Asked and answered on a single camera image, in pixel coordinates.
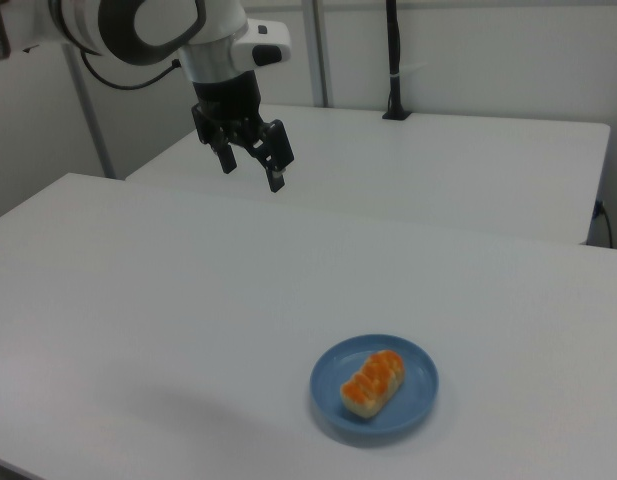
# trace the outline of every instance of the black cable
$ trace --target black cable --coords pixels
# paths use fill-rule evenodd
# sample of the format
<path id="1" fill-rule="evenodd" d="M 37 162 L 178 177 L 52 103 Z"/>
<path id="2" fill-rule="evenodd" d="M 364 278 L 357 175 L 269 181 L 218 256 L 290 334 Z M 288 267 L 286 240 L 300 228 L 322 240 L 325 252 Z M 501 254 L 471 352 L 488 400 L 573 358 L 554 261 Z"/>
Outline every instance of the black cable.
<path id="1" fill-rule="evenodd" d="M 604 218 L 606 219 L 606 225 L 608 226 L 608 239 L 610 243 L 610 248 L 615 248 L 612 244 L 612 228 L 610 228 L 610 219 L 607 214 L 604 214 Z"/>
<path id="2" fill-rule="evenodd" d="M 602 214 L 606 219 L 606 226 L 608 227 L 608 244 L 610 245 L 610 248 L 615 248 L 612 241 L 612 228 L 610 228 L 610 217 L 608 217 L 608 212 L 606 211 L 606 207 L 603 204 L 601 205 L 599 213 Z"/>
<path id="3" fill-rule="evenodd" d="M 606 226 L 608 227 L 608 245 L 610 248 L 615 248 L 614 242 L 612 239 L 612 228 L 610 227 L 610 217 L 608 216 L 608 212 L 606 211 L 606 206 L 604 202 L 602 202 L 601 200 L 597 200 L 595 202 L 595 208 L 592 214 L 593 220 L 599 217 L 600 215 L 604 216 L 606 220 Z"/>
<path id="4" fill-rule="evenodd" d="M 142 88 L 149 87 L 150 85 L 157 83 L 159 80 L 164 78 L 170 72 L 177 70 L 178 68 L 181 68 L 181 63 L 179 62 L 179 60 L 173 60 L 172 65 L 170 67 L 168 67 L 166 70 L 161 72 L 155 78 L 148 80 L 147 82 L 140 83 L 138 85 L 117 85 L 116 83 L 109 82 L 108 80 L 106 80 L 104 77 L 102 77 L 95 71 L 93 66 L 88 61 L 88 52 L 84 50 L 81 51 L 81 60 L 84 62 L 84 65 L 86 66 L 88 71 L 92 74 L 92 76 L 95 77 L 97 80 L 99 80 L 101 83 L 103 83 L 107 87 L 114 88 L 115 90 L 125 90 L 125 91 L 141 90 Z"/>

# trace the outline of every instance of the orange topping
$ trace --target orange topping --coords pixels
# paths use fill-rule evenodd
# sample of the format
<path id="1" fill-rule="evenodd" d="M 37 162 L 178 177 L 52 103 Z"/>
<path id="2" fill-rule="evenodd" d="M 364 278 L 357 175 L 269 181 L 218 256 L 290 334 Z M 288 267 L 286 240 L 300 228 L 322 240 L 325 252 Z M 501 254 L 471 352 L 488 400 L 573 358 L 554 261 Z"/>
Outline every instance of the orange topping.
<path id="1" fill-rule="evenodd" d="M 375 385 L 372 379 L 368 378 L 363 373 L 355 373 L 351 382 L 356 383 L 362 392 L 364 392 L 369 398 L 376 398 Z"/>
<path id="2" fill-rule="evenodd" d="M 383 363 L 367 363 L 361 369 L 373 384 L 373 389 L 377 395 L 383 395 L 388 390 L 388 383 L 394 378 L 395 374 Z"/>
<path id="3" fill-rule="evenodd" d="M 404 361 L 397 353 L 393 352 L 392 350 L 384 350 L 382 352 L 379 352 L 379 355 L 383 356 L 383 358 L 390 364 L 393 370 L 404 369 Z"/>
<path id="4" fill-rule="evenodd" d="M 346 382 L 341 387 L 341 393 L 355 403 L 366 403 L 367 397 L 359 386 L 352 382 Z"/>

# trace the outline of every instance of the black mount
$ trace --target black mount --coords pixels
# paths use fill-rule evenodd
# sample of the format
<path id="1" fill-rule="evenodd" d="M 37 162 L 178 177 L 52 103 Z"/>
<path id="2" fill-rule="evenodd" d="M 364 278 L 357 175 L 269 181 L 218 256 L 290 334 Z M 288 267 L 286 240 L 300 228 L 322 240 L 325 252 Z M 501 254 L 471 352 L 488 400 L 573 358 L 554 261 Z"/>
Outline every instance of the black mount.
<path id="1" fill-rule="evenodd" d="M 397 0 L 386 0 L 386 20 L 388 22 L 388 57 L 390 61 L 390 97 L 388 111 L 382 118 L 386 120 L 405 120 L 410 112 L 401 105 L 401 82 L 399 62 L 401 61 L 401 40 L 397 22 Z"/>
<path id="2" fill-rule="evenodd" d="M 266 170 L 272 192 L 285 184 L 283 173 L 295 159 L 284 124 L 259 116 L 261 96 L 254 72 L 220 83 L 195 83 L 199 103 L 192 108 L 199 140 L 219 157 L 224 173 L 237 168 L 230 144 L 245 149 Z"/>

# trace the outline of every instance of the gray floor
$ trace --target gray floor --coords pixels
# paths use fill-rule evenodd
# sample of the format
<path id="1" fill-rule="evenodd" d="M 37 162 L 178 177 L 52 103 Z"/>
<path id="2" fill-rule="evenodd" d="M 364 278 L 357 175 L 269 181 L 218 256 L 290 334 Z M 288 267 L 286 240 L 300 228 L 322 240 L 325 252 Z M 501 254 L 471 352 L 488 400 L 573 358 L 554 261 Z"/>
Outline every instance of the gray floor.
<path id="1" fill-rule="evenodd" d="M 10 470 L 6 470 L 3 467 L 0 467 L 0 480 L 28 480 L 26 477 L 22 477 Z"/>

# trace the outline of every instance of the food item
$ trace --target food item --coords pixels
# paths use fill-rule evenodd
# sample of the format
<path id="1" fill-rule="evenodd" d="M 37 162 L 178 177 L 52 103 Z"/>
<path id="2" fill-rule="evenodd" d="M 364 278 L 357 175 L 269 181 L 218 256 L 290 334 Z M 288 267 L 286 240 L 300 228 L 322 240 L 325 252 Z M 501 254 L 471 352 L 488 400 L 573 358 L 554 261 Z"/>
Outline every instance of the food item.
<path id="1" fill-rule="evenodd" d="M 392 350 L 370 355 L 359 371 L 341 386 L 344 406 L 363 418 L 374 417 L 404 381 L 404 362 Z"/>

